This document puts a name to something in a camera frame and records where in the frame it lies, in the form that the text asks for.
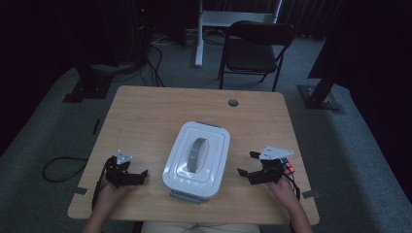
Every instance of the wooden table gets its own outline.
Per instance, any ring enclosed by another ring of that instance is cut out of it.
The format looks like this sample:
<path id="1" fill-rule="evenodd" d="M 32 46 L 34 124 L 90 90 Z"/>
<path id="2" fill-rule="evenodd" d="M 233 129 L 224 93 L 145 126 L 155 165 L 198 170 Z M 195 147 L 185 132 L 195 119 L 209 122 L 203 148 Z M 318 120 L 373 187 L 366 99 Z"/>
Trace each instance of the wooden table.
<path id="1" fill-rule="evenodd" d="M 228 100 L 239 105 L 230 107 Z M 230 148 L 221 189 L 201 205 L 169 196 L 162 173 L 175 139 L 188 121 L 217 124 L 228 130 Z M 116 208 L 112 219 L 188 222 L 287 224 L 289 215 L 265 184 L 250 185 L 237 168 L 261 170 L 249 151 L 265 146 L 294 151 L 289 161 L 301 191 L 311 189 L 284 97 L 276 92 L 122 86 L 91 153 L 69 217 L 88 218 L 95 184 L 105 161 L 118 150 L 133 155 L 128 171 L 149 170 L 144 185 Z M 319 222 L 313 198 L 301 199 L 311 224 Z"/>

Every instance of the white bracket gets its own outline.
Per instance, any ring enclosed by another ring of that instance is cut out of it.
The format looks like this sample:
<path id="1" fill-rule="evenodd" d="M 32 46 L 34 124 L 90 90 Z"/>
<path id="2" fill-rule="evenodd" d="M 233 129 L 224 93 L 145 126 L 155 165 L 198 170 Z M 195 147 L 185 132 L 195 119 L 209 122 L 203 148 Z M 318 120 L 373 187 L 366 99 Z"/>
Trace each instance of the white bracket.
<path id="1" fill-rule="evenodd" d="M 117 154 L 117 164 L 121 165 L 125 162 L 131 161 L 133 159 L 132 155 L 126 154 L 124 152 L 122 152 L 121 150 L 118 150 L 118 154 Z"/>
<path id="2" fill-rule="evenodd" d="M 258 158 L 265 159 L 265 160 L 273 160 L 276 158 L 283 158 L 286 156 L 290 156 L 292 154 L 294 154 L 293 150 L 280 149 L 280 148 L 266 146 L 266 148 L 264 148 L 264 150 L 261 152 Z"/>

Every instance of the gray carpet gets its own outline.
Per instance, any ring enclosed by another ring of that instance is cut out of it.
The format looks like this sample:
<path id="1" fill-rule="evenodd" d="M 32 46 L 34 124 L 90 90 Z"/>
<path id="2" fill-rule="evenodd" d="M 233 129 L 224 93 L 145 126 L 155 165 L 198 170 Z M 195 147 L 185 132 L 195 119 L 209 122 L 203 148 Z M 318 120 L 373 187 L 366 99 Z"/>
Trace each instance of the gray carpet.
<path id="1" fill-rule="evenodd" d="M 168 87 L 219 88 L 217 73 L 222 47 L 205 45 L 203 67 L 194 67 L 195 41 L 186 47 L 158 45 L 162 51 L 159 75 Z M 346 115 L 307 110 L 299 84 L 317 84 L 308 73 L 322 48 L 322 41 L 297 38 L 286 52 L 277 91 L 285 95 L 321 221 L 316 232 L 412 232 L 412 207 L 395 180 L 382 152 L 363 121 L 347 89 L 332 89 Z M 155 66 L 157 50 L 149 59 Z M 111 71 L 113 68 L 97 66 Z M 104 121 L 119 86 L 153 85 L 151 69 L 115 77 L 106 99 L 63 104 L 77 82 L 69 70 L 52 87 L 32 118 L 0 157 L 0 232 L 80 232 L 84 220 L 71 219 L 67 210 L 81 175 L 65 183 L 48 183 L 42 169 L 52 158 L 88 158 L 97 134 L 95 122 Z M 231 78 L 224 88 L 270 91 L 273 78 Z M 82 167 L 82 161 L 64 161 L 48 174 L 63 178 Z M 105 232 L 131 232 L 133 222 L 110 221 Z M 264 225 L 262 233 L 289 232 L 287 226 Z"/>

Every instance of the tripod base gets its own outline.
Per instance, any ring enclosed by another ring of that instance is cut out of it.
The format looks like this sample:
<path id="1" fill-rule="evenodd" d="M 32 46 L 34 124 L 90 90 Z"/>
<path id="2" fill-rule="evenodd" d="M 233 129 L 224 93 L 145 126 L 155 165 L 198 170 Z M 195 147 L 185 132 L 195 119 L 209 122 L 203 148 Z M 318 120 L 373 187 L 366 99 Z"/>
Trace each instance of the tripod base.
<path id="1" fill-rule="evenodd" d="M 331 93 L 323 101 L 314 101 L 312 94 L 316 88 L 315 85 L 298 85 L 297 88 L 307 109 L 332 110 L 334 114 L 346 115 L 342 106 L 336 103 Z"/>
<path id="2" fill-rule="evenodd" d="M 81 103 L 83 99 L 105 99 L 113 76 L 96 75 L 98 82 L 92 87 L 85 88 L 82 78 L 76 83 L 72 93 L 66 94 L 63 103 Z"/>

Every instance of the chair back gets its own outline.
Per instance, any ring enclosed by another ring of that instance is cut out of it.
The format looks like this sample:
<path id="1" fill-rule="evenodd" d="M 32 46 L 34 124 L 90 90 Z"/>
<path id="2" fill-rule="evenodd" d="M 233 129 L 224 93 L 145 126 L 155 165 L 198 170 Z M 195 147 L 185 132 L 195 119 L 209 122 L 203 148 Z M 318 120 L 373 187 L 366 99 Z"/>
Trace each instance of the chair back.
<path id="1" fill-rule="evenodd" d="M 230 25 L 226 39 L 231 36 L 242 38 L 263 46 L 289 47 L 296 36 L 294 28 L 285 23 L 263 23 L 254 21 L 237 21 Z"/>

